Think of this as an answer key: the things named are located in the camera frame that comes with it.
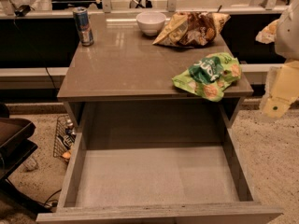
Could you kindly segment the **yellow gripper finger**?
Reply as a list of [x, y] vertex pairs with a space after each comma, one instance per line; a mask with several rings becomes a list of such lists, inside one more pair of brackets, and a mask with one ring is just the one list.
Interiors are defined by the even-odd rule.
[[299, 62], [271, 67], [265, 81], [260, 110], [270, 119], [281, 118], [299, 97]]
[[274, 42], [277, 33], [277, 25], [278, 20], [270, 22], [256, 35], [255, 40], [263, 44]]

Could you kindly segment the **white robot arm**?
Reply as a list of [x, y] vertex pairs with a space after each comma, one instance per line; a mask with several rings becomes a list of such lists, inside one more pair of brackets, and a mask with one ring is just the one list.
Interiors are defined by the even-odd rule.
[[265, 82], [260, 110], [271, 119], [281, 118], [299, 97], [299, 0], [293, 0], [279, 19], [257, 35], [261, 43], [275, 43], [276, 54], [286, 59], [280, 67], [271, 67]]

